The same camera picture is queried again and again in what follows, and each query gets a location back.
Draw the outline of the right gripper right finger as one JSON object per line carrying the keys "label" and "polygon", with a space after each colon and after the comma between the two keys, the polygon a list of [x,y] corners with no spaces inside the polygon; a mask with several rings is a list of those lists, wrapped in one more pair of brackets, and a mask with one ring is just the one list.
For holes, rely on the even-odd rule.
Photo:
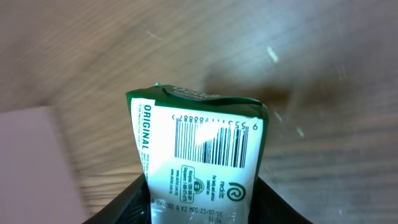
{"label": "right gripper right finger", "polygon": [[312,224],[260,177],[254,184],[249,224]]}

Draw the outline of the green white soap bar packet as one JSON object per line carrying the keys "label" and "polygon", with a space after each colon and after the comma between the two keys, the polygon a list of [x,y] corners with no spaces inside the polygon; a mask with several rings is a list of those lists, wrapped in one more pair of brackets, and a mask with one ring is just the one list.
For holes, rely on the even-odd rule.
{"label": "green white soap bar packet", "polygon": [[247,223],[269,114],[258,100],[156,84],[126,93],[152,223]]}

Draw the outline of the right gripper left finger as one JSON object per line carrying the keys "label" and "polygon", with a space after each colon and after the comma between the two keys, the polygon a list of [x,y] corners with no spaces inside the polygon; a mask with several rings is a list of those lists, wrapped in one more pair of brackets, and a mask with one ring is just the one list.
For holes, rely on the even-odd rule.
{"label": "right gripper left finger", "polygon": [[144,174],[83,224],[151,224],[150,193]]}

